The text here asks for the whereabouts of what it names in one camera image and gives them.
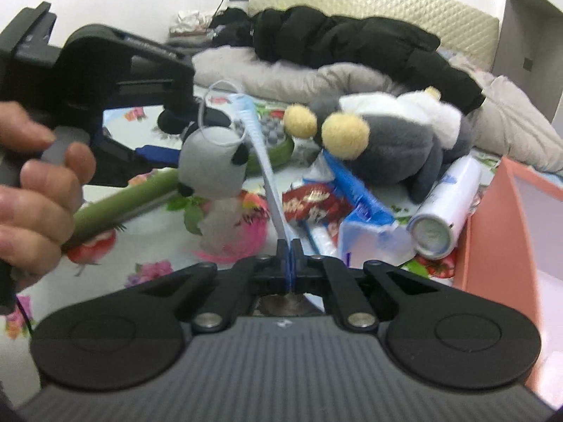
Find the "black jacket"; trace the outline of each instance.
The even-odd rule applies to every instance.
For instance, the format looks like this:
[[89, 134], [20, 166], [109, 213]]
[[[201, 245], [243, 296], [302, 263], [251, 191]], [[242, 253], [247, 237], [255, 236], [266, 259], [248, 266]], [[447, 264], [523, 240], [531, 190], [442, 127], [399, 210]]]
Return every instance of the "black jacket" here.
[[485, 99], [471, 76], [436, 52], [440, 45], [436, 35], [402, 20], [329, 17], [309, 6], [265, 9], [252, 19], [241, 14], [230, 18], [214, 42], [224, 44], [253, 46], [258, 57], [269, 62], [288, 60], [313, 68], [361, 63], [413, 90], [433, 86], [443, 101], [465, 114]]

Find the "ear loop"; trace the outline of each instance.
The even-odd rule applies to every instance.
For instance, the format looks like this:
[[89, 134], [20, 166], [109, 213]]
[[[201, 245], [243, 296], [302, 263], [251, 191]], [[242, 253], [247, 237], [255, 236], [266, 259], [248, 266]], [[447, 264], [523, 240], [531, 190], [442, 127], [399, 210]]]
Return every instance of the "ear loop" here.
[[199, 126], [200, 131], [202, 132], [203, 139], [205, 139], [207, 142], [212, 143], [216, 146], [222, 146], [222, 147], [236, 146], [236, 145], [239, 145], [242, 142], [244, 142], [244, 140], [246, 139], [246, 136], [247, 136], [246, 127], [244, 127], [244, 132], [243, 132], [242, 136], [240, 137], [240, 139], [233, 141], [231, 143], [223, 143], [223, 142], [220, 142], [220, 141], [212, 141], [207, 136], [205, 136], [204, 130], [207, 127], [205, 127], [203, 125], [203, 112], [204, 112], [204, 107], [207, 105], [207, 95], [209, 95], [209, 92], [211, 90], [213, 90], [213, 88], [218, 86], [218, 85], [228, 85], [230, 88], [234, 89], [236, 93], [244, 93], [242, 86], [235, 84], [234, 82], [231, 82], [228, 79], [220, 79], [219, 81], [216, 81], [213, 84], [211, 84], [209, 86], [209, 88], [207, 89], [207, 91], [205, 92], [205, 95], [203, 95], [202, 102], [199, 103], [198, 126]]

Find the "white cylindrical can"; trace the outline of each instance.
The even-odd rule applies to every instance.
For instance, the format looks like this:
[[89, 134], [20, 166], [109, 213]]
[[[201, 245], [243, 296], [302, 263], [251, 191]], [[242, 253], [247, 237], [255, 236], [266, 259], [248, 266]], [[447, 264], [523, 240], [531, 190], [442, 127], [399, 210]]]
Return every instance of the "white cylindrical can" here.
[[420, 255], [437, 260], [455, 248], [480, 180], [481, 165], [473, 157], [452, 163], [407, 225]]

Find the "headboard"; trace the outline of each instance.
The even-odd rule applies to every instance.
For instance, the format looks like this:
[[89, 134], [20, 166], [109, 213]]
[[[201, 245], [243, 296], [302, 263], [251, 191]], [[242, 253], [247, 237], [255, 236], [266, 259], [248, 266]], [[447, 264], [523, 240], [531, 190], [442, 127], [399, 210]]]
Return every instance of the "headboard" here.
[[295, 5], [318, 8], [328, 15], [382, 15], [406, 20], [435, 33], [442, 47], [461, 52], [489, 71], [498, 44], [499, 20], [456, 0], [249, 0], [250, 14]]

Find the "green bamboo stick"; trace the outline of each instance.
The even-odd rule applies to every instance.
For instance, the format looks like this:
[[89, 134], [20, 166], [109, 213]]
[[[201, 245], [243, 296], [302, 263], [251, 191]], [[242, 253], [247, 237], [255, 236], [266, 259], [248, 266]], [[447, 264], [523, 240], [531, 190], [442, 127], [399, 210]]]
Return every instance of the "green bamboo stick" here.
[[74, 234], [63, 245], [63, 251], [160, 206], [177, 193], [177, 187], [177, 170], [164, 170], [137, 186], [81, 208], [74, 214]]

